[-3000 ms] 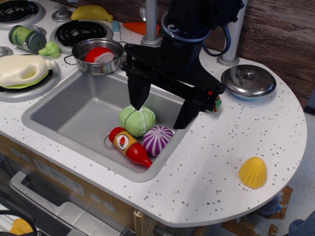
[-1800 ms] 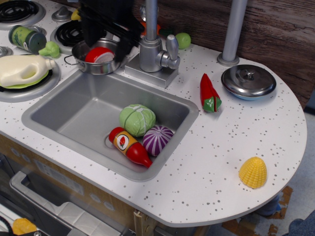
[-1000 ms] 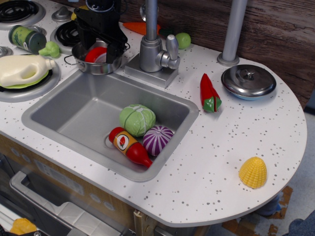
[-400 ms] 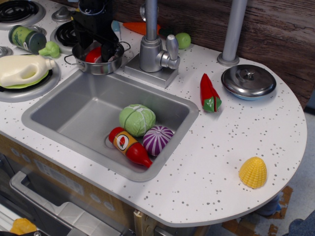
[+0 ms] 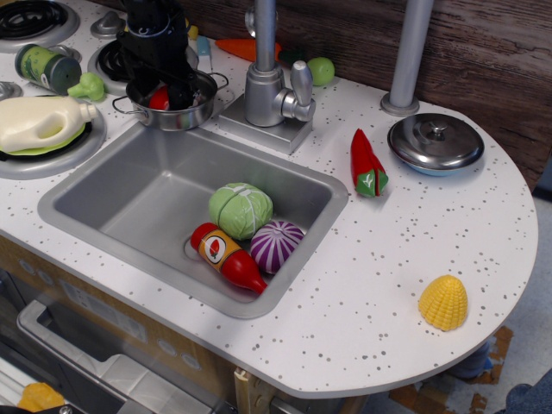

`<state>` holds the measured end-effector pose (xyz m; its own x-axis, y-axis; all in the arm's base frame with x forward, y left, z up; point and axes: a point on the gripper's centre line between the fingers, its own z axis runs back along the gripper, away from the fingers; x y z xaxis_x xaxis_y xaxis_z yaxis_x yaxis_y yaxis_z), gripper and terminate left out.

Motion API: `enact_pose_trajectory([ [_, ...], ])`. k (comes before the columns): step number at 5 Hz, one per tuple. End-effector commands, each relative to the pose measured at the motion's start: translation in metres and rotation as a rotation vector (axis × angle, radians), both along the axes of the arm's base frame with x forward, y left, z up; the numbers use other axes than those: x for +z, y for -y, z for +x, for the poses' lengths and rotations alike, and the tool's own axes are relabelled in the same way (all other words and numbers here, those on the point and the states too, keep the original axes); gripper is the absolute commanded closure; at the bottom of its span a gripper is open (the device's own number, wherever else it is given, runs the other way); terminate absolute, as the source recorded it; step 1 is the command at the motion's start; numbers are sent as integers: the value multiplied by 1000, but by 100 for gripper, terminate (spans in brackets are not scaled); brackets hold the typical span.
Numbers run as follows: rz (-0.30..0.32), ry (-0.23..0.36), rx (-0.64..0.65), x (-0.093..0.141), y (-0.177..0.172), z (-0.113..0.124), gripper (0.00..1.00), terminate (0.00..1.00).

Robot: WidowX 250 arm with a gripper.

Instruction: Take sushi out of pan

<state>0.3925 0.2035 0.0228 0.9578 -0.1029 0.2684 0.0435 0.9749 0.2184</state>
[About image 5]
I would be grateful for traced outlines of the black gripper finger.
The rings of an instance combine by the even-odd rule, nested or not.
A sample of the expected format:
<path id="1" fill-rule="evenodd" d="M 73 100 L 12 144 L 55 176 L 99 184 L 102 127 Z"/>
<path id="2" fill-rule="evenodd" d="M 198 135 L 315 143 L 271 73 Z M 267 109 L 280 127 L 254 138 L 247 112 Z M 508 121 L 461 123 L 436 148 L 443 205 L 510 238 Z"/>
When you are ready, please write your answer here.
<path id="1" fill-rule="evenodd" d="M 160 83 L 160 77 L 152 71 L 135 71 L 130 77 L 129 96 L 134 100 L 142 100 Z"/>
<path id="2" fill-rule="evenodd" d="M 176 82 L 167 88 L 169 110 L 186 110 L 198 105 L 198 88 L 195 81 Z"/>

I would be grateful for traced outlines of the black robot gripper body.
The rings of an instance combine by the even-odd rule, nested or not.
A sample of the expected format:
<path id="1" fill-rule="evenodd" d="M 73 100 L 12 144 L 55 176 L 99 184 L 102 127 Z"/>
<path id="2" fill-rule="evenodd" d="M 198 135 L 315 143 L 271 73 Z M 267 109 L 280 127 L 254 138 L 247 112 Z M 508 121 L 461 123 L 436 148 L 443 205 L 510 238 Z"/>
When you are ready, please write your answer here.
<path id="1" fill-rule="evenodd" d="M 128 28 L 116 36 L 129 77 L 135 71 L 152 71 L 160 83 L 169 86 L 176 82 L 197 83 L 195 67 L 188 62 L 188 36 L 185 21 L 170 22 L 157 33 L 145 28 L 138 32 Z"/>

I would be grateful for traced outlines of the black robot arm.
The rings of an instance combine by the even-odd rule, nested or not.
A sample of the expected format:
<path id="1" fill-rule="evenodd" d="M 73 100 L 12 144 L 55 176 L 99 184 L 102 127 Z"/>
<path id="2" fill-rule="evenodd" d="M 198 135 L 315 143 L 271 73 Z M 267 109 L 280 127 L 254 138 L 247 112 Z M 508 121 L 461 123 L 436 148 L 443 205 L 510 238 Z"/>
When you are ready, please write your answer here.
<path id="1" fill-rule="evenodd" d="M 197 75 L 188 63 L 186 18 L 177 1 L 125 1 L 126 29 L 116 35 L 129 79 L 147 95 L 167 86 L 169 108 L 193 105 Z"/>

